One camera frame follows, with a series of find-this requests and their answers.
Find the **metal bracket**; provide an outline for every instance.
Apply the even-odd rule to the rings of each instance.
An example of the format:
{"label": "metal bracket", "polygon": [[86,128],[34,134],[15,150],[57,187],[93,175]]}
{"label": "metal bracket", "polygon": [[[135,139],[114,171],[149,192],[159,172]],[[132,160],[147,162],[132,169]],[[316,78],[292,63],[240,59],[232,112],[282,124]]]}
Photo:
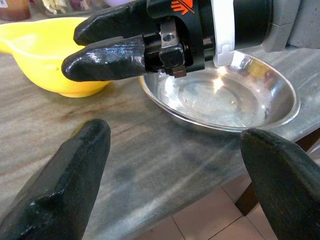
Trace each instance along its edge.
{"label": "metal bracket", "polygon": [[174,18],[167,18],[161,22],[161,51],[159,53],[165,72],[174,77],[184,77],[187,74],[185,54],[179,42]]}

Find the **marble countertop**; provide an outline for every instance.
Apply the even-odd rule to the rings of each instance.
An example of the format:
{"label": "marble countertop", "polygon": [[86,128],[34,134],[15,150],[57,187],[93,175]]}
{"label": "marble countertop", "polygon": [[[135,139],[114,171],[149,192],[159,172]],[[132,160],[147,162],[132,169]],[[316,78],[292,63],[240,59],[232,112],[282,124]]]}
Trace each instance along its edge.
{"label": "marble countertop", "polygon": [[[319,128],[320,50],[245,52],[278,69],[300,95],[298,116],[273,131],[296,141]],[[238,137],[180,127],[137,78],[110,83],[90,97],[66,98],[31,83],[4,54],[0,77],[0,215],[74,128],[92,118],[109,123],[111,150],[84,240],[134,237],[245,171]]]}

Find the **white plastic part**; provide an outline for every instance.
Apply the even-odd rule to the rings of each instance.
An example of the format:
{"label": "white plastic part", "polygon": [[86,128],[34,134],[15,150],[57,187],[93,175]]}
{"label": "white plastic part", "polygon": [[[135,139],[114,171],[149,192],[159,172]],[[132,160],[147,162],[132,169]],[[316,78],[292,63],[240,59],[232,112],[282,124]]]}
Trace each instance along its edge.
{"label": "white plastic part", "polygon": [[211,0],[216,67],[228,66],[234,59],[235,50],[235,12],[234,0]]}

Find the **metal bowl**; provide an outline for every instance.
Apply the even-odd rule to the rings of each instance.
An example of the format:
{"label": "metal bowl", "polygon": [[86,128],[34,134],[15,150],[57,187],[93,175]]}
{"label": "metal bowl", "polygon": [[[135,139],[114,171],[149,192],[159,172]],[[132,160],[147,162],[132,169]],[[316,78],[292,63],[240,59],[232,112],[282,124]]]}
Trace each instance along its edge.
{"label": "metal bowl", "polygon": [[140,78],[146,94],[180,125],[199,131],[240,133],[270,130],[291,121],[300,99],[291,83],[261,60],[236,51],[230,66],[174,78],[165,73]]}

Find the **glass jar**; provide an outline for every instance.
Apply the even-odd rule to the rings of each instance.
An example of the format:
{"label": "glass jar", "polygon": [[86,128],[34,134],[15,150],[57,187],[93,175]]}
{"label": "glass jar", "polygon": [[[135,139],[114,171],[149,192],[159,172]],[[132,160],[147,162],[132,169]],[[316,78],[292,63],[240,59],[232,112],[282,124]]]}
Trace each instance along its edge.
{"label": "glass jar", "polygon": [[30,18],[27,0],[0,0],[0,18],[7,21]]}
{"label": "glass jar", "polygon": [[89,15],[109,7],[105,0],[34,0],[34,2],[51,18]]}

